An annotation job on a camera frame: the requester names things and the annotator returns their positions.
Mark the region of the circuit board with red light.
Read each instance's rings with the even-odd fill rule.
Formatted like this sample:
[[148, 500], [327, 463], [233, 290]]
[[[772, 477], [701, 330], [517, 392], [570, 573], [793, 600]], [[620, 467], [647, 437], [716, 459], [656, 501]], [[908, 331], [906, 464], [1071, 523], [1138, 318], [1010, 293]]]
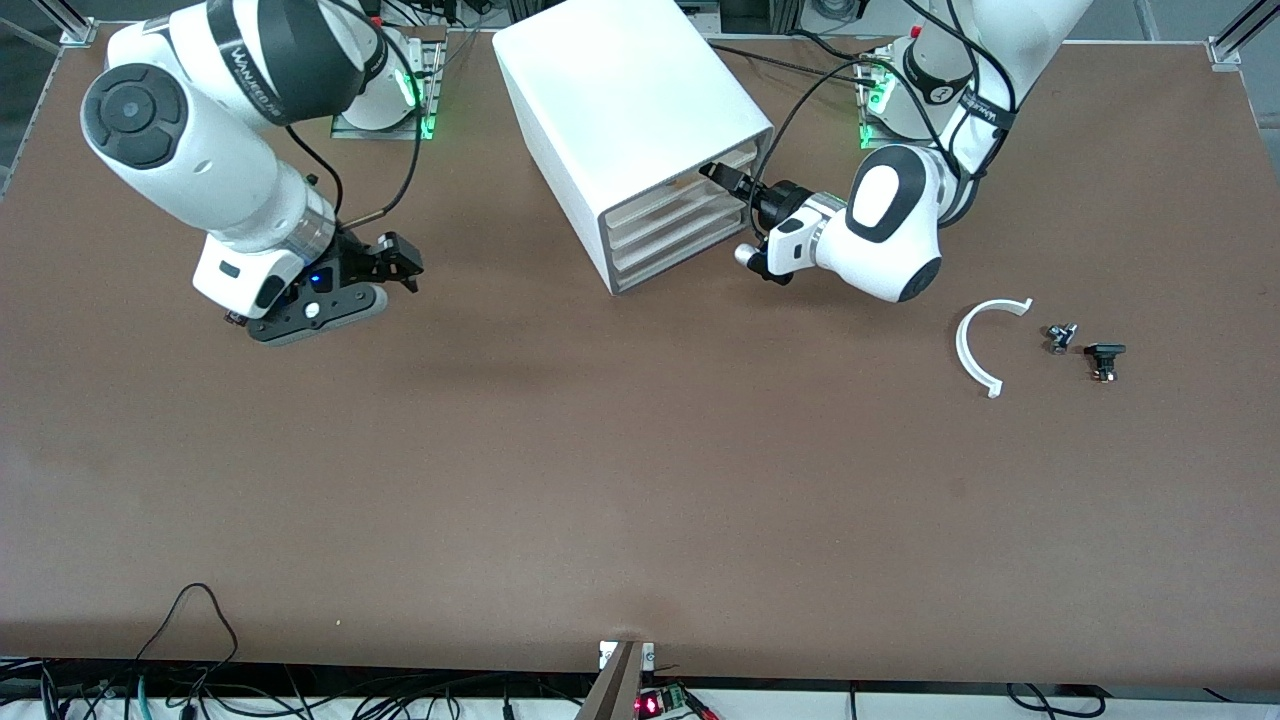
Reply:
[[643, 691], [634, 703], [635, 720], [721, 720], [685, 685], [673, 683]]

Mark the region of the white plastic drawer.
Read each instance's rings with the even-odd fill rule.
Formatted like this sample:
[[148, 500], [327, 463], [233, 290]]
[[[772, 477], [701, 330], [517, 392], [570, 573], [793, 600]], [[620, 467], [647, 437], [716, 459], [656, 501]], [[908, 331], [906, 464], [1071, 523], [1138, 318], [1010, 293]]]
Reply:
[[625, 249], [611, 249], [611, 293], [621, 295], [740, 232], [741, 211], [708, 214]]
[[722, 220], [735, 223], [741, 202], [709, 184], [692, 184], [680, 192], [645, 197], [636, 208], [607, 222], [614, 269], [636, 272], [667, 250]]
[[727, 202], [724, 205], [721, 205], [719, 202], [712, 205], [709, 202], [709, 199], [704, 199], [696, 206], [685, 208], [684, 210], [677, 209], [676, 211], [672, 211], [669, 215], [659, 217], [655, 220], [649, 220], [640, 227], [631, 225], [630, 232], [620, 233], [618, 229], [611, 229], [609, 227], [605, 227], [608, 234], [608, 245], [612, 249], [625, 249], [628, 247], [630, 245], [641, 242], [643, 240], [650, 237], [652, 234], [660, 234], [664, 232], [669, 232], [671, 227], [676, 227], [686, 222], [694, 222], [696, 218], [700, 218], [703, 215], [717, 214], [722, 211], [727, 211], [730, 215], [733, 215], [736, 211], [740, 210], [741, 202], [737, 199], [732, 197], [730, 193], [728, 196], [730, 200], [737, 201], [732, 209], [728, 208]]
[[631, 225], [640, 227], [649, 220], [669, 215], [677, 209], [696, 206], [704, 199], [709, 199], [712, 205], [727, 202], [730, 209], [737, 202], [730, 200], [727, 192], [700, 173], [699, 168], [690, 168], [641, 192], [637, 197], [616, 209], [611, 209], [604, 215], [605, 225], [611, 229], [618, 229], [620, 233], [630, 232]]

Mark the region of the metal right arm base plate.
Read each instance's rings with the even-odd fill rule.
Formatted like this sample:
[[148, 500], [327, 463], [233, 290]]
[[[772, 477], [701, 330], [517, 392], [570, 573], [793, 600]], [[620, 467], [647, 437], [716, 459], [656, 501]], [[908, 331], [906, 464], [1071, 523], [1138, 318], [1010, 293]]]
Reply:
[[410, 61], [406, 69], [388, 51], [384, 67], [365, 85], [351, 108], [333, 117], [333, 138], [406, 140], [431, 138], [444, 78], [448, 41], [396, 36]]

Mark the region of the white drawer cabinet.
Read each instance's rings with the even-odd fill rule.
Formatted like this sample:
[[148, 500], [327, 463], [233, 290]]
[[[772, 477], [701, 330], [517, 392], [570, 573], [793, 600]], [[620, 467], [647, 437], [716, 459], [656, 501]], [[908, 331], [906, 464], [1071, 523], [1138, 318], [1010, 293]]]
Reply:
[[611, 293], [604, 215], [774, 127], [675, 0], [562, 0], [494, 33], [527, 150]]

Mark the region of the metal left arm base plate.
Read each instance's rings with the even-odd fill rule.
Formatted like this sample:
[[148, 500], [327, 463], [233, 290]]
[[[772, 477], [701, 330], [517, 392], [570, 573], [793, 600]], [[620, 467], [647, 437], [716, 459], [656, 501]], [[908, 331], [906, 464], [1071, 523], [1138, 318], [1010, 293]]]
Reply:
[[966, 79], [940, 79], [920, 73], [918, 78], [925, 86], [916, 87], [911, 83], [915, 70], [905, 59], [913, 44], [909, 37], [900, 37], [869, 53], [869, 58], [896, 69], [897, 76], [876, 64], [855, 68], [858, 79], [870, 81], [870, 86], [858, 90], [861, 149], [895, 142], [929, 146], [933, 143], [929, 131], [945, 129], [955, 110], [956, 96]]

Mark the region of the aluminium frame corner bracket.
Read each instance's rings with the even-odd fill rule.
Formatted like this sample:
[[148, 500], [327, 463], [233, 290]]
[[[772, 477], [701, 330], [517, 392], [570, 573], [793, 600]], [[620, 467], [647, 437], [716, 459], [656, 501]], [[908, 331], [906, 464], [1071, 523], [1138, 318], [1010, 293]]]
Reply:
[[60, 45], [88, 47], [96, 37], [99, 23], [77, 10], [70, 0], [31, 0], [60, 31]]
[[1280, 0], [1251, 0], [1217, 35], [1207, 38], [1213, 70], [1235, 70], [1240, 65], [1240, 51], [1276, 19], [1280, 19]]

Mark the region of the white curved plastic part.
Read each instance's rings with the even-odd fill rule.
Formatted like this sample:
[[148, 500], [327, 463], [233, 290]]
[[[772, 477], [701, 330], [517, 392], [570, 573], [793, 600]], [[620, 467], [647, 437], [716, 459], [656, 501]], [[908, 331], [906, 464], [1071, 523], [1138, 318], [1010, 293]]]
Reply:
[[977, 304], [968, 314], [959, 322], [955, 333], [955, 352], [963, 370], [978, 384], [986, 388], [988, 398], [997, 398], [1004, 392], [1004, 382], [988, 373], [977, 360], [972, 351], [969, 342], [969, 331], [974, 319], [982, 313], [1007, 313], [1014, 316], [1024, 316], [1034, 304], [1034, 299], [1025, 299], [1023, 301], [1016, 301], [1014, 299], [991, 299]]

